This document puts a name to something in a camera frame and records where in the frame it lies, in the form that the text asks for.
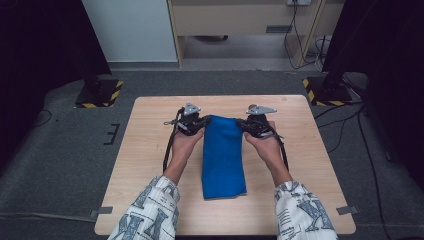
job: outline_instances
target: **hazard stripe tape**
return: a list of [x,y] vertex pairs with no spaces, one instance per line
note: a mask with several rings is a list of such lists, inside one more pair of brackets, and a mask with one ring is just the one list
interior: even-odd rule
[[311,85],[309,84],[308,79],[303,79],[303,86],[306,89],[306,93],[308,93],[309,101],[311,101],[312,105],[317,105],[317,101],[315,100],[315,94],[312,91]]
[[116,99],[118,98],[118,95],[121,91],[122,84],[124,84],[124,81],[118,81],[116,83],[115,90],[110,98],[109,102],[105,103],[83,103],[83,104],[75,104],[76,108],[97,108],[97,107],[111,107],[115,103]]
[[351,101],[318,101],[315,98],[315,94],[312,91],[311,84],[308,79],[303,79],[303,86],[306,89],[306,92],[309,97],[309,101],[311,101],[312,106],[341,106],[341,105],[349,105]]

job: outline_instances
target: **metal bracket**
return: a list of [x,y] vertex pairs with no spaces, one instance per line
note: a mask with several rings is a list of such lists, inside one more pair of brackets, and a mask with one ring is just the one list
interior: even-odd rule
[[339,215],[345,215],[345,214],[356,214],[359,213],[359,208],[357,206],[345,206],[345,207],[341,207],[341,208],[336,208],[337,212],[339,213]]
[[184,108],[184,116],[188,116],[188,115],[191,115],[193,113],[200,112],[200,110],[201,109],[199,107],[197,107],[196,105],[194,105],[190,102],[187,102],[186,106]]
[[277,109],[253,104],[249,106],[249,110],[246,113],[250,115],[261,115],[261,114],[274,113],[274,112],[277,112]]
[[99,210],[90,210],[90,218],[97,220],[99,214],[111,214],[113,207],[100,207]]

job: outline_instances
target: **gray carpet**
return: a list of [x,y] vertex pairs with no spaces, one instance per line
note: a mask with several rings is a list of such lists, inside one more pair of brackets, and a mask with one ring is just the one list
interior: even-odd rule
[[[46,96],[45,110],[12,164],[0,179],[0,212],[36,212],[88,217],[101,206],[134,100],[139,96],[175,95],[306,95],[301,80],[316,72],[115,72],[124,80],[111,108],[76,109],[74,101],[82,81],[68,84]],[[317,125],[352,115],[360,105],[346,106],[317,119]],[[311,106],[314,115],[329,107]],[[424,193],[402,165],[385,159],[369,119],[361,115],[366,139],[376,167],[381,207],[392,239],[424,236]],[[113,145],[108,132],[120,124]],[[333,149],[342,123],[320,128],[327,150]],[[360,213],[357,231],[340,239],[386,239],[379,217],[370,161],[357,118],[346,121],[340,146],[330,159],[349,205]],[[94,223],[1,218],[0,239],[105,239],[94,233]],[[220,237],[216,239],[274,239],[275,237]],[[177,239],[196,239],[178,237]]]

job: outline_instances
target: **white printed sleeve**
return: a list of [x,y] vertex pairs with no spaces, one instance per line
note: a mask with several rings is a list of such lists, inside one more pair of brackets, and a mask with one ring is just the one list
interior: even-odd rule
[[164,176],[155,177],[121,217],[108,239],[174,239],[179,199],[174,182]]
[[275,189],[278,240],[338,239],[321,201],[295,181]]

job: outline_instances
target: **power strip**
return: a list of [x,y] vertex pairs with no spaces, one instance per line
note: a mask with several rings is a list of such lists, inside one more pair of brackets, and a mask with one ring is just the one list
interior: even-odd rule
[[298,6],[308,6],[311,5],[312,0],[287,0],[287,5],[293,6],[294,3]]

